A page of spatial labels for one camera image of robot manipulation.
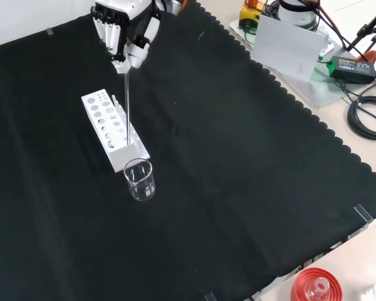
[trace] clear tape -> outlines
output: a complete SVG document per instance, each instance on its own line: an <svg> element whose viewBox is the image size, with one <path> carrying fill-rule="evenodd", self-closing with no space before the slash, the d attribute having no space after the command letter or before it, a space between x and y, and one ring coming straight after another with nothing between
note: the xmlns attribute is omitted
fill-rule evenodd
<svg viewBox="0 0 376 301"><path fill-rule="evenodd" d="M215 298L215 296L213 295L212 292L207 293L207 294L205 295L205 299L206 299L206 301L217 301L216 298Z"/></svg>
<svg viewBox="0 0 376 301"><path fill-rule="evenodd" d="M373 217L362 207L361 204L356 205L354 209L366 221L366 224L373 222Z"/></svg>

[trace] table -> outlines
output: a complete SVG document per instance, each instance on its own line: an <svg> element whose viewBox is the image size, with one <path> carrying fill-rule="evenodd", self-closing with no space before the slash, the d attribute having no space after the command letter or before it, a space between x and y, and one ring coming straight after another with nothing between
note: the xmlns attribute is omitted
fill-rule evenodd
<svg viewBox="0 0 376 301"><path fill-rule="evenodd" d="M376 224L339 246L310 267L331 272L340 282L344 300L363 300L376 282ZM261 296L261 301L290 301L298 274Z"/></svg>
<svg viewBox="0 0 376 301"><path fill-rule="evenodd" d="M238 19L239 10L242 6L242 0L220 0L217 5L213 0L199 0L201 5L221 22L221 24L230 31L230 33L239 41L242 39L231 29L229 23ZM304 107L310 109L312 113L319 117L321 122L327 124L329 129L334 130L337 137L341 138L343 144L349 146L353 153L357 154L362 162L367 163L373 172L376 172L376 141L369 141L358 137L347 125L348 100L343 95L342 99L326 107L317 108L302 95L299 94L276 70L269 68L271 73L281 83L290 94L293 94L297 100L301 101ZM376 114L376 108L370 109ZM365 125L376 130L376 121L360 112L360 118Z"/></svg>

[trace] black tablecloth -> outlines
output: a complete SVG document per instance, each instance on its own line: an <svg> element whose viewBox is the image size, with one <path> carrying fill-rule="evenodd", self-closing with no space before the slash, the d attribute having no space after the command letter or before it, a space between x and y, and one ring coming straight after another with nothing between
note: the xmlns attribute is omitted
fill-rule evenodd
<svg viewBox="0 0 376 301"><path fill-rule="evenodd" d="M242 300L376 216L376 174L192 1L131 73L134 201L80 100L122 77L91 17L53 31L0 46L0 300Z"/></svg>

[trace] test tube rack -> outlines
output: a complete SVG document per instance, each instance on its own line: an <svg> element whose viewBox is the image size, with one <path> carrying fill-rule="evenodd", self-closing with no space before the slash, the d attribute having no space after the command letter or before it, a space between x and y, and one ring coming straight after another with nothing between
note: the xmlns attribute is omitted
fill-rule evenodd
<svg viewBox="0 0 376 301"><path fill-rule="evenodd" d="M124 170L125 165L136 158L149 159L149 154L130 125L130 145L127 145L127 121L124 109L108 96L106 90L99 90L81 97L86 113L114 171Z"/></svg>

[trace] red bottle cap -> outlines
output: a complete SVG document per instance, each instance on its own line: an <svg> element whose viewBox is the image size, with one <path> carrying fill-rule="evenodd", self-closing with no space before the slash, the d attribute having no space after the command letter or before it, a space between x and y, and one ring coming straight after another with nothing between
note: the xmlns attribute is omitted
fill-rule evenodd
<svg viewBox="0 0 376 301"><path fill-rule="evenodd" d="M330 283L330 296L326 301L342 301L343 290L341 285L331 273L321 268L307 268L297 276L291 289L291 301L307 301L305 287L309 282L321 277L326 278Z"/></svg>

